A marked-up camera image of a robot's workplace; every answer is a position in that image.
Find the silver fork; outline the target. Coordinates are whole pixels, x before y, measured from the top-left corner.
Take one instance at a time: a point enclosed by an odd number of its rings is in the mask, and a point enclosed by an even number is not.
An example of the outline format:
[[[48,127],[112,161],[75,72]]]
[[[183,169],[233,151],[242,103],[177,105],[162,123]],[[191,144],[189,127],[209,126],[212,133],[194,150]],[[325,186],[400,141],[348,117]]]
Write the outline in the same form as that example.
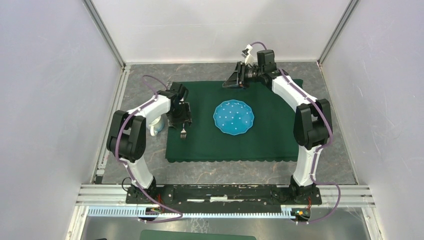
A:
[[[186,123],[183,123],[183,124],[182,124],[182,129],[181,129],[181,132],[180,132],[180,138],[181,138],[182,140],[185,140],[185,139],[186,139],[186,137],[187,137]]]

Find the blue polka dot plate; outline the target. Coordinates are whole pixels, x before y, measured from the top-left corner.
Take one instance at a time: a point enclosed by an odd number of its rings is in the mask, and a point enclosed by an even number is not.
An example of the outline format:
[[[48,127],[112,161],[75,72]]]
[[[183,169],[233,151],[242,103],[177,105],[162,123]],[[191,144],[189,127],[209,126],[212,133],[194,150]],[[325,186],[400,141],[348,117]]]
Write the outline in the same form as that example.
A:
[[[237,136],[247,133],[254,125],[252,108],[241,100],[225,100],[213,112],[214,125],[223,133]]]

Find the dark green cloth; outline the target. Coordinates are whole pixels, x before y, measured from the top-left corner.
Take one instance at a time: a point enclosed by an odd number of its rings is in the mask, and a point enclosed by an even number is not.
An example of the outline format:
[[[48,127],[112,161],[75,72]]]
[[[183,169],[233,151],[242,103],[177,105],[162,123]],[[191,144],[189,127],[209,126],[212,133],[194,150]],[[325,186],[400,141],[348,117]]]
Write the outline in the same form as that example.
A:
[[[165,157],[171,162],[295,162],[294,110],[260,83],[223,88],[219,81],[186,82],[192,124],[169,128]]]

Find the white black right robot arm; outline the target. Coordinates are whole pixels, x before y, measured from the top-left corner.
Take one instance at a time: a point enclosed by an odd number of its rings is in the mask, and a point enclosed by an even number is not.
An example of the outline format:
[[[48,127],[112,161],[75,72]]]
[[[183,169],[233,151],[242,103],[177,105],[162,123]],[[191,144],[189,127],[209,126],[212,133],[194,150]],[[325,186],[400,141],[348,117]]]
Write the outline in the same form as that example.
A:
[[[333,140],[331,105],[297,85],[291,76],[277,66],[271,49],[257,52],[257,64],[247,45],[233,73],[223,88],[246,89],[251,83],[262,83],[283,99],[294,111],[293,135],[298,144],[298,157],[289,186],[275,196],[294,204],[321,204],[321,194],[315,182],[317,163],[323,148]]]

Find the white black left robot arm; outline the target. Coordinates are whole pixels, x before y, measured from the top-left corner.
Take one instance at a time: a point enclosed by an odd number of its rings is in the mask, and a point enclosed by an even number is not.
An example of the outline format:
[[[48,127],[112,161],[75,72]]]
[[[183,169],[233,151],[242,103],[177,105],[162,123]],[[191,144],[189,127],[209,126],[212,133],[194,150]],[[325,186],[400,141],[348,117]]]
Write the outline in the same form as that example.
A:
[[[142,105],[127,111],[117,110],[112,115],[106,148],[123,164],[138,197],[145,204],[157,198],[156,179],[149,171],[144,153],[147,126],[166,115],[172,128],[181,127],[181,138],[187,136],[186,128],[192,124],[189,90],[182,83],[172,83],[167,90],[159,90]]]

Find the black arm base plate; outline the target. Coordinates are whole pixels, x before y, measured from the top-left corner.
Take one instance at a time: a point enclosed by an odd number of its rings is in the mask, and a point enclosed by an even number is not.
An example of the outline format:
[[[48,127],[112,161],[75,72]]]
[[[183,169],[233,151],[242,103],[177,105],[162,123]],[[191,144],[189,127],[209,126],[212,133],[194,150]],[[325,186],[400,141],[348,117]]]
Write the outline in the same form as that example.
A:
[[[132,185],[126,191],[125,202],[148,205],[153,198],[167,214],[271,214],[279,213],[282,206],[308,207],[323,202],[315,186],[298,193],[294,187],[273,184],[165,184],[148,194],[145,196]]]

